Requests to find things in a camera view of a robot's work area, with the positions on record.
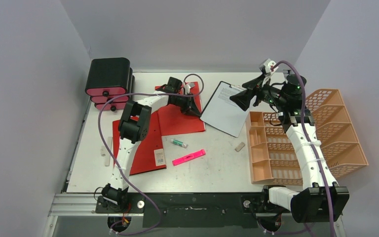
plastic organizer tray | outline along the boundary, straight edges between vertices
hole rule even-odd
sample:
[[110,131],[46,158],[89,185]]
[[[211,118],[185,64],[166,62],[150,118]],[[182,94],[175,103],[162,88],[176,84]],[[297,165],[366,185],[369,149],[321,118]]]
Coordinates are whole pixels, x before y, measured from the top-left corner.
[[[327,165],[337,179],[368,165],[341,94],[320,89],[308,96],[317,138]],[[250,112],[246,119],[253,184],[302,185],[294,148],[275,113]]]

white wall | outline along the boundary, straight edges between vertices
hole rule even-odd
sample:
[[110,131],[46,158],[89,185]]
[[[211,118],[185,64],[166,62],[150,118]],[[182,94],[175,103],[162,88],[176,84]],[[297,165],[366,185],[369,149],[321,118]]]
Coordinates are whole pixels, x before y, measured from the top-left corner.
[[379,236],[379,1],[332,0],[297,63],[318,88],[341,90],[369,167],[342,179],[348,236]]
[[133,69],[257,71],[296,61],[329,0],[61,0],[91,58]]
[[66,178],[90,59],[58,0],[0,0],[0,236],[41,236]]

pink highlighter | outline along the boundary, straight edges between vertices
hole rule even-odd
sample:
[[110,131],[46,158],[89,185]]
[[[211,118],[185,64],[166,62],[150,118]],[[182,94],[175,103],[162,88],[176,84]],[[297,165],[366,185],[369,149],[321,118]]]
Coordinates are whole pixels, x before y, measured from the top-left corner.
[[175,165],[178,165],[178,164],[182,164],[184,162],[187,162],[189,160],[192,160],[192,159],[195,159],[195,158],[198,158],[198,157],[201,157],[205,155],[205,150],[204,149],[201,149],[200,151],[198,152],[194,152],[194,153],[191,153],[191,154],[188,154],[184,157],[181,157],[181,158],[178,158],[176,160],[173,160],[172,161],[172,164],[175,166]]

tabletop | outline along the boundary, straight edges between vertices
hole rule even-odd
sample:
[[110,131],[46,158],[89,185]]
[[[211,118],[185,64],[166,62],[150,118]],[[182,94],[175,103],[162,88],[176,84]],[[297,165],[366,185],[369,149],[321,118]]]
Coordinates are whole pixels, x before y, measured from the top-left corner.
[[[152,93],[156,85],[167,83],[169,77],[183,80],[189,73],[135,73],[134,92]],[[260,73],[197,73],[205,83],[200,95],[204,107],[220,81],[234,85],[252,80]],[[282,82],[284,75],[275,73],[272,82]],[[199,81],[195,76],[187,82]],[[270,107],[261,103],[251,107],[251,111],[272,112]],[[85,124],[79,136],[73,168],[70,170],[67,193],[93,193],[97,187],[105,186],[112,171],[110,166],[104,166],[101,156],[103,145],[98,133],[99,111],[91,105]],[[104,136],[112,137],[112,122],[121,118],[122,111],[103,112],[101,128]],[[173,145],[171,138],[187,143],[187,149]],[[249,157],[246,146],[236,152],[234,148],[241,142],[247,144],[246,127],[243,126],[239,137],[232,137],[206,124],[204,132],[163,136],[163,148],[166,159],[166,169],[146,172],[130,176],[130,181],[143,192],[150,193],[219,193],[219,192],[260,192],[262,185],[251,184],[249,172]],[[204,149],[206,155],[183,164],[173,166],[172,160],[189,153]]]

barcode sticker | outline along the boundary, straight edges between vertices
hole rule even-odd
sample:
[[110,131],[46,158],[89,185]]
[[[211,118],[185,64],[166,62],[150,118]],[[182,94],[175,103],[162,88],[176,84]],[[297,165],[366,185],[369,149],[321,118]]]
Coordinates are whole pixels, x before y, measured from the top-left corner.
[[166,165],[163,149],[154,150],[154,161],[156,162],[156,166]]

